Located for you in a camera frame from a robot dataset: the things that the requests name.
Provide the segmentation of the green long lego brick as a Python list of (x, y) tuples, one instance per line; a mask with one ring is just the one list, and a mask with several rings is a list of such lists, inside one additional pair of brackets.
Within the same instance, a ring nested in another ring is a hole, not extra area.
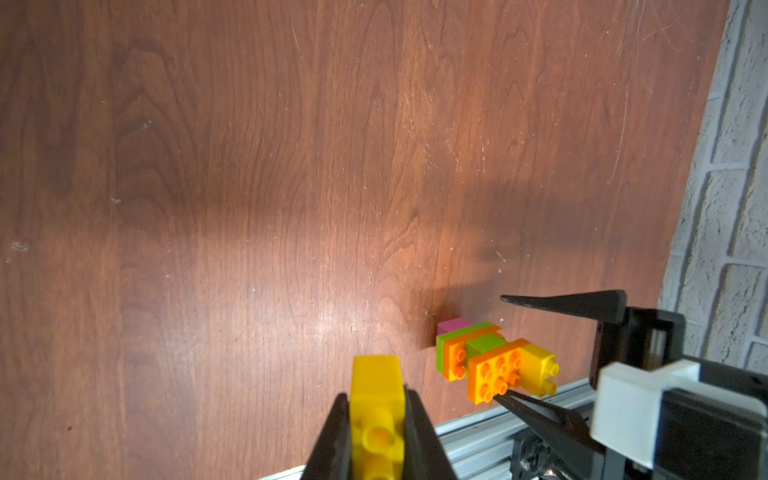
[(466, 343), (474, 338), (495, 334), (499, 330), (491, 322), (470, 324), (463, 318), (440, 323), (436, 337), (438, 372), (449, 382), (463, 379), (466, 375)]

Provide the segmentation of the yellow small lego brick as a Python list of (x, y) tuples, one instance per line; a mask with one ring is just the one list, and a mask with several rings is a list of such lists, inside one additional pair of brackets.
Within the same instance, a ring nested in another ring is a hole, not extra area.
[(521, 348), (520, 386), (539, 398), (554, 396), (557, 391), (553, 378), (559, 373), (559, 364), (553, 353), (529, 343)]
[(399, 359), (357, 356), (349, 398), (354, 479), (400, 479), (405, 457), (405, 389)]

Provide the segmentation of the orange long lego brick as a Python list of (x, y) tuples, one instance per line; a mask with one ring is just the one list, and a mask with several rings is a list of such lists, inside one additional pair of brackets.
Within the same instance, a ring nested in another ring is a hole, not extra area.
[(518, 339), (489, 353), (466, 359), (467, 396), (475, 405), (490, 403), (510, 386), (520, 385), (521, 348), (528, 340)]
[(500, 334), (500, 330), (498, 325), (483, 322), (438, 336), (437, 365), (440, 367), (439, 372), (449, 382), (464, 379), (466, 376), (465, 343), (485, 334), (494, 332)]

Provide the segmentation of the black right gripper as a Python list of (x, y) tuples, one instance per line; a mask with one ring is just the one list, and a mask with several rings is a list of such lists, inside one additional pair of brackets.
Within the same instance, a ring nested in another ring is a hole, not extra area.
[[(654, 309), (627, 308), (623, 290), (549, 297), (502, 295), (511, 305), (592, 319), (598, 324), (597, 364), (590, 380), (596, 393), (600, 371), (614, 362), (652, 371), (677, 360), (706, 361), (682, 352), (681, 315)], [(667, 479), (610, 453), (590, 436), (594, 403), (589, 411), (563, 408), (508, 390), (494, 400), (520, 418), (527, 431), (516, 437), (510, 472), (515, 479)], [(767, 455), (765, 474), (767, 476)]]

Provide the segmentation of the green square lego brick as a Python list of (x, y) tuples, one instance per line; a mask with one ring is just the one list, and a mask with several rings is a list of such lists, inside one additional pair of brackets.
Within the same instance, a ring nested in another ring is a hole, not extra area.
[(507, 344), (508, 341), (497, 332), (478, 336), (465, 343), (466, 359), (489, 353)]

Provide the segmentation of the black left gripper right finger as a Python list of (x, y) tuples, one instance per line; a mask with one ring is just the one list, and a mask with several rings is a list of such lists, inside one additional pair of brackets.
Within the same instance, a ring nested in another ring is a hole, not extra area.
[(457, 480), (418, 393), (405, 388), (403, 480)]

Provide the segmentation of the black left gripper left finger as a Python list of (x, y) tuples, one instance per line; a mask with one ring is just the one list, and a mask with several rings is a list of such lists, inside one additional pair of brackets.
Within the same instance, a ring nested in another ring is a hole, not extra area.
[(301, 480), (352, 478), (349, 400), (339, 393), (305, 465)]

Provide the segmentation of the magenta lego brick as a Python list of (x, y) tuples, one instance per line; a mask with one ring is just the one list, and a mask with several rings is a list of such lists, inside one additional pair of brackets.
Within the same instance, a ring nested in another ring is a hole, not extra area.
[(456, 330), (472, 326), (472, 323), (463, 317), (440, 322), (437, 325), (437, 335), (441, 336)]

